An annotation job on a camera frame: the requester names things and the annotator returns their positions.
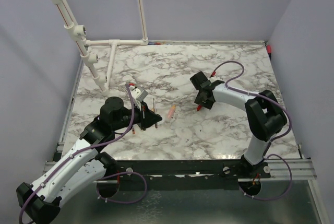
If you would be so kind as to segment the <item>white red-tipped pen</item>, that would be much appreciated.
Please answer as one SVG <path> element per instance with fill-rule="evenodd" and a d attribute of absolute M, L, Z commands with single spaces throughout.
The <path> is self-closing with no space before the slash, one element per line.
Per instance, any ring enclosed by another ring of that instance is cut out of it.
<path fill-rule="evenodd" d="M 153 112 L 156 113 L 157 110 L 156 110 L 156 104 L 155 104 L 155 99 L 154 99 L 154 98 L 153 98 L 153 100 L 152 100 L 152 104 L 153 104 Z M 158 123 L 156 122 L 156 123 L 154 124 L 154 126 L 155 126 L 155 128 L 157 129 L 157 128 L 158 128 Z"/>

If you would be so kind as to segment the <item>pink orange-tipped marker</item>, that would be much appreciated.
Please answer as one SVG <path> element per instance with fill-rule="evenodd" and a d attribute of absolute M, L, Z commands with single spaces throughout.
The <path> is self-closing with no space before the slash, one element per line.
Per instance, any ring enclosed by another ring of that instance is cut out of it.
<path fill-rule="evenodd" d="M 170 121 L 175 113 L 175 110 L 176 110 L 176 105 L 172 105 L 171 108 L 169 109 L 168 111 L 168 114 L 167 114 L 167 117 L 166 117 L 166 120 L 167 121 Z"/>

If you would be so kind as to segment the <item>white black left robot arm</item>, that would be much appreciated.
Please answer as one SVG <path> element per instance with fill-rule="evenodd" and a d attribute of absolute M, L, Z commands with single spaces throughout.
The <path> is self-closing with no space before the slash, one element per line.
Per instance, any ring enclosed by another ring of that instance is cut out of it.
<path fill-rule="evenodd" d="M 51 223 L 66 201 L 91 182 L 118 179 L 119 166 L 103 151 L 104 147 L 118 140 L 115 134 L 119 129 L 128 133 L 136 124 L 146 130 L 160 121 L 162 117 L 143 101 L 139 105 L 133 102 L 127 109 L 121 98 L 109 97 L 65 156 L 40 178 L 17 187 L 21 213 L 33 223 Z"/>

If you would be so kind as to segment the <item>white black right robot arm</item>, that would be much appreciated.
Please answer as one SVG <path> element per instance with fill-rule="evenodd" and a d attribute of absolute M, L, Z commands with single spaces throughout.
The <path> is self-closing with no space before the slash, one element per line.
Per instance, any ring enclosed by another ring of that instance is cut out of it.
<path fill-rule="evenodd" d="M 252 137 L 242 156 L 244 162 L 240 164 L 240 172 L 251 178 L 258 172 L 258 164 L 263 161 L 269 142 L 288 122 L 274 94 L 269 90 L 260 93 L 238 90 L 220 80 L 210 81 L 203 72 L 193 75 L 190 81 L 198 91 L 195 103 L 199 107 L 210 110 L 214 103 L 219 102 L 246 113 Z"/>

